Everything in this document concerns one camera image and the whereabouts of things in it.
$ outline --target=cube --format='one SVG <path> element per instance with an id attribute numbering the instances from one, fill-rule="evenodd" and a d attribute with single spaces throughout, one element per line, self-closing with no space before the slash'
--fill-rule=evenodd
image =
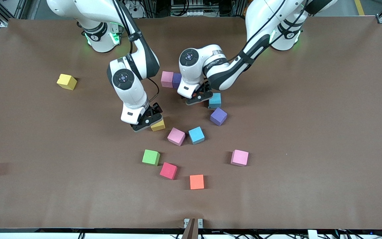
<path id="1" fill-rule="evenodd" d="M 172 131 L 170 131 L 169 136 L 167 136 L 167 139 L 170 142 L 178 146 L 181 146 L 182 142 L 184 142 L 184 139 L 185 139 L 185 133 L 180 131 L 177 128 L 172 128 Z"/>
<path id="2" fill-rule="evenodd" d="M 162 171 L 160 171 L 160 175 L 170 180 L 173 180 L 176 174 L 176 170 L 178 170 L 178 167 L 176 167 L 173 164 L 165 162 L 163 164 Z"/>
<path id="3" fill-rule="evenodd" d="M 248 152 L 236 149 L 232 152 L 231 164 L 237 165 L 237 166 L 246 166 L 247 159 L 248 159 Z"/>
<path id="4" fill-rule="evenodd" d="M 190 188 L 191 189 L 204 189 L 204 177 L 200 175 L 190 175 Z"/>
<path id="5" fill-rule="evenodd" d="M 157 166 L 159 164 L 159 159 L 159 152 L 146 149 L 144 151 L 144 157 L 142 157 L 142 162 L 148 165 Z"/>
<path id="6" fill-rule="evenodd" d="M 161 83 L 163 87 L 173 88 L 173 72 L 163 71 Z"/>
<path id="7" fill-rule="evenodd" d="M 57 84 L 64 89 L 74 90 L 77 80 L 70 75 L 60 74 Z"/>
<path id="8" fill-rule="evenodd" d="M 201 127 L 191 129 L 190 131 L 188 131 L 188 134 L 190 135 L 191 142 L 193 145 L 204 141 L 204 134 L 203 130 L 201 130 Z"/>
<path id="9" fill-rule="evenodd" d="M 172 85 L 174 89 L 179 88 L 179 84 L 181 83 L 182 75 L 180 73 L 173 74 Z"/>
<path id="10" fill-rule="evenodd" d="M 221 108 L 216 108 L 216 110 L 210 115 L 210 120 L 217 126 L 221 126 L 226 120 L 228 114 L 224 112 Z"/>
<path id="11" fill-rule="evenodd" d="M 209 100 L 209 109 L 219 108 L 221 106 L 220 93 L 213 93 L 213 97 Z"/>
<path id="12" fill-rule="evenodd" d="M 161 129 L 165 129 L 166 126 L 164 125 L 164 120 L 162 119 L 162 121 L 156 123 L 156 124 L 153 124 L 151 126 L 151 130 L 153 131 L 157 131 L 157 130 L 161 130 Z"/>

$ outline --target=floor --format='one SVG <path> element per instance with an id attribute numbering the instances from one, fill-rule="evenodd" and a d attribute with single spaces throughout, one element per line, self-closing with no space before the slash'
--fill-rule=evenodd
<path id="1" fill-rule="evenodd" d="M 9 4 L 11 7 L 12 2 L 18 2 L 18 0 L 6 0 L 4 3 Z M 376 15 L 382 10 L 382 0 L 360 0 L 365 15 Z M 54 20 L 64 19 L 55 15 L 48 7 L 46 0 L 36 0 L 36 11 L 33 12 L 32 18 L 38 20 Z M 324 12 L 318 13 L 316 16 L 357 16 L 358 11 L 355 5 L 355 0 L 338 0 L 333 6 Z"/>

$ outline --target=light blue cube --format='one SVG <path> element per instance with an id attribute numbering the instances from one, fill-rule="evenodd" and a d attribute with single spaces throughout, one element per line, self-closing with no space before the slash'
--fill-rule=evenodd
<path id="1" fill-rule="evenodd" d="M 203 130 L 201 130 L 200 127 L 191 129 L 190 131 L 188 131 L 188 134 L 190 135 L 193 145 L 204 141 Z"/>
<path id="2" fill-rule="evenodd" d="M 209 100 L 209 109 L 220 108 L 222 101 L 220 98 L 220 93 L 213 93 L 213 97 Z"/>

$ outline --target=black circular joint cap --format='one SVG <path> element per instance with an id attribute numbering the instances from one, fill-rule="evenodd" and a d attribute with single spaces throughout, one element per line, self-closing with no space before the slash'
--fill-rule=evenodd
<path id="1" fill-rule="evenodd" d="M 134 74 L 128 69 L 120 69 L 113 74 L 113 85 L 121 90 L 127 90 L 134 83 Z"/>
<path id="2" fill-rule="evenodd" d="M 198 61 L 198 52 L 195 49 L 186 49 L 179 57 L 179 62 L 184 66 L 192 66 Z"/>

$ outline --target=red cube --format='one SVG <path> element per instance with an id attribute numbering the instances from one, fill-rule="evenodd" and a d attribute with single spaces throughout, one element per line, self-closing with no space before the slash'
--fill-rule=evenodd
<path id="1" fill-rule="evenodd" d="M 160 172 L 160 175 L 163 177 L 166 177 L 170 180 L 173 180 L 173 178 L 175 177 L 177 169 L 178 169 L 178 167 L 176 167 L 175 165 L 165 162 L 163 164 L 162 171 Z"/>

